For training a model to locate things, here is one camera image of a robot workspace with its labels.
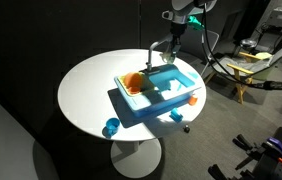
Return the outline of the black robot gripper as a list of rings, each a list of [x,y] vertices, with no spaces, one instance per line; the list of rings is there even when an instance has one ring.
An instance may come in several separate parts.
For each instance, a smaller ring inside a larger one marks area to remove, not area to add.
[[[170,54],[177,54],[181,48],[180,37],[185,32],[185,25],[172,22],[170,32],[172,34],[172,38],[169,41],[167,52]]]

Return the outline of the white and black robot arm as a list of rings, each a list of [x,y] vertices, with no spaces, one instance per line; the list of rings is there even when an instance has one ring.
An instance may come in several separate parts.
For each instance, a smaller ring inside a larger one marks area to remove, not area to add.
[[[217,0],[171,0],[172,9],[162,13],[162,18],[171,22],[166,54],[175,56],[179,51],[180,38],[185,33],[189,17],[210,11],[216,2]]]

